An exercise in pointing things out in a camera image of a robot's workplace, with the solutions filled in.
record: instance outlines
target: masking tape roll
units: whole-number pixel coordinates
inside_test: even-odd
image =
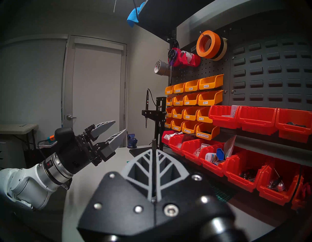
[[[205,51],[205,45],[208,40],[211,40],[211,45],[209,49]],[[216,33],[210,30],[206,30],[203,34],[200,35],[200,37],[197,40],[196,51],[200,57],[211,59],[215,57],[215,55],[218,53],[220,46],[221,46],[220,37]]]

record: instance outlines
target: tape label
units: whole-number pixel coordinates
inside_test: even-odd
[[[201,133],[197,133],[196,136],[201,136],[201,137],[204,137],[204,138],[209,138],[208,135],[204,135],[204,134],[201,134]]]

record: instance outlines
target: white door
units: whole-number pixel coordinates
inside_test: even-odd
[[[73,69],[67,66],[66,72],[72,72],[72,112],[66,108],[68,105],[65,97],[65,126],[71,126],[72,122],[73,131],[78,135],[92,124],[115,120],[116,123],[95,141],[95,143],[103,142],[124,129],[125,73],[123,70],[125,66],[123,64],[125,63],[122,61],[124,50],[121,49],[123,46],[121,48],[117,46],[116,49],[106,45],[105,40],[71,38],[76,39],[70,41],[74,42],[72,46],[69,45],[69,51],[74,50]],[[67,115],[76,118],[68,120]]]

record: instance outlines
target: screw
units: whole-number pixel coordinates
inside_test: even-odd
[[[93,207],[94,207],[96,210],[100,210],[100,209],[103,207],[103,205],[102,205],[101,203],[95,203],[95,204],[93,205]]]
[[[175,217],[179,214],[179,209],[176,205],[168,204],[167,206],[165,206],[163,212],[168,217]]]
[[[201,181],[202,177],[200,175],[192,175],[192,179],[195,181]]]
[[[139,213],[141,213],[141,212],[143,211],[143,208],[142,208],[141,206],[136,206],[136,207],[134,207],[134,211],[135,211],[137,214],[139,214]]]

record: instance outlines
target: storage bin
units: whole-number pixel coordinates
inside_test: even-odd
[[[214,126],[212,123],[201,123],[197,126],[196,136],[206,140],[211,140],[220,133],[220,127]]]
[[[200,151],[200,154],[199,154],[199,161],[202,163],[202,166],[206,169],[208,169],[209,171],[213,172],[214,174],[220,176],[220,177],[223,177],[224,173],[224,167],[226,166],[229,158],[235,156],[237,153],[243,151],[244,149],[240,148],[240,147],[237,147],[237,146],[234,146],[233,148],[233,152],[232,152],[232,156],[231,157],[228,157],[226,158],[226,160],[218,165],[215,165],[213,163],[210,163],[208,162],[207,160],[205,160],[205,156],[207,153],[216,153],[217,152],[217,149],[221,148],[222,150],[224,149],[224,143],[219,143],[219,144],[216,144],[216,145],[213,145],[213,146],[209,146],[209,147],[206,147],[206,148],[203,148],[201,151]]]
[[[212,77],[205,77],[199,80],[199,89],[211,89],[215,87],[219,87],[223,85],[223,76],[224,74],[220,74]]]
[[[197,113],[198,113],[199,109],[201,109],[201,108],[202,107],[199,107],[199,106],[187,107],[184,110],[183,118],[185,120],[193,120],[193,121],[195,121],[196,117],[197,117]]]
[[[173,93],[173,87],[174,87],[174,85],[166,87],[165,88],[165,95],[172,94]]]
[[[199,80],[188,81],[185,83],[185,91],[197,91],[199,90]]]
[[[238,123],[238,111],[241,107],[237,107],[234,117],[222,117],[222,115],[231,115],[231,106],[221,106],[213,105],[209,110],[208,117],[213,121],[213,124],[216,126],[236,129],[240,128],[241,125]]]
[[[300,184],[297,188],[297,191],[295,193],[293,200],[291,201],[292,203],[291,208],[294,210],[305,207],[307,203],[306,199],[303,199],[302,197],[302,187],[306,182],[312,182],[312,167],[303,165],[301,168]]]
[[[223,90],[204,92],[198,97],[198,105],[199,106],[212,106],[217,103],[220,103],[223,100],[222,94],[223,94]]]
[[[163,135],[161,136],[161,142],[163,142],[164,144],[168,145],[169,144],[169,140],[165,139],[165,135],[171,135],[173,134],[175,131],[173,130],[169,130],[169,131],[164,131]]]
[[[198,105],[199,95],[203,92],[187,94],[184,98],[184,105]]]
[[[201,165],[202,163],[199,161],[198,156],[194,155],[194,152],[201,146],[201,144],[208,144],[208,145],[216,145],[220,142],[214,140],[204,140],[204,139],[196,139],[185,142],[183,146],[183,153],[185,158],[194,162],[197,165]]]
[[[183,94],[182,95],[176,95],[173,98],[172,104],[174,106],[183,106],[184,97],[185,97],[185,95],[183,95]]]
[[[271,156],[244,150],[237,153],[237,155],[228,158],[224,167],[224,174],[227,176],[229,182],[247,190],[248,192],[253,192],[257,187],[261,173],[269,165],[272,159]],[[240,177],[240,175],[248,169],[254,169],[257,172],[254,182]]]
[[[288,122],[306,127],[289,125]],[[279,137],[306,143],[312,134],[312,112],[278,108],[275,126],[279,129]]]
[[[271,135],[277,131],[276,112],[277,108],[241,106],[237,118],[242,130]]]
[[[166,108],[166,117],[168,118],[171,118],[172,117],[172,110],[174,109],[175,107],[172,106],[172,107],[169,107],[169,108]]]
[[[184,119],[174,118],[171,122],[171,129],[176,130],[176,131],[181,131],[183,122],[185,122]]]
[[[201,122],[205,122],[205,123],[212,123],[212,119],[210,119],[208,117],[209,114],[209,110],[210,108],[213,106],[207,106],[207,107],[203,107],[201,108],[198,113],[197,113],[197,121],[201,121]]]
[[[186,134],[193,134],[196,132],[197,126],[200,124],[198,121],[186,120],[182,125],[182,132]]]
[[[177,85],[174,85],[174,87],[173,87],[173,93],[174,93],[174,94],[182,93],[182,92],[184,92],[184,88],[185,88],[185,82],[184,82],[184,83],[177,84]]]
[[[170,129],[173,118],[166,118],[165,127]]]
[[[172,110],[172,117],[173,118],[183,118],[183,113],[184,113],[185,107],[181,106],[181,107],[175,107]]]
[[[257,190],[260,192],[259,195],[281,206],[289,202],[299,182],[299,168],[300,165],[297,163],[274,158],[273,162],[261,173],[257,184]],[[278,192],[268,188],[269,182],[278,178],[274,169],[279,176],[283,177],[286,190]]]

